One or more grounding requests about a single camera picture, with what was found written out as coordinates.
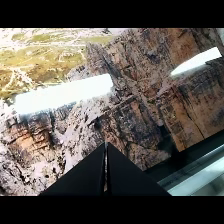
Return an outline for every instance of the rock wall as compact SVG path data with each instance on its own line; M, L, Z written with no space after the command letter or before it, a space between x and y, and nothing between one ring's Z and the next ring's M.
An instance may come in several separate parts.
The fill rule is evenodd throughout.
M4 112L0 194L39 194L104 141L145 170L222 130L223 59L171 76L215 46L223 52L217 30L208 28L128 29L105 47L89 44L87 65L67 79L109 73L111 93L29 116Z

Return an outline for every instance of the rocky cliff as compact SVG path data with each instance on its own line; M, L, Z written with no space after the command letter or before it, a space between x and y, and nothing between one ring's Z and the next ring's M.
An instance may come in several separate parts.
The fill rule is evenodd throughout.
M222 130L223 59L171 76L215 46L223 52L216 29L128 29L104 47L87 45L87 64L67 75L109 73L108 95L22 117L1 102L8 109L1 116L0 194L40 193L103 141L145 170Z

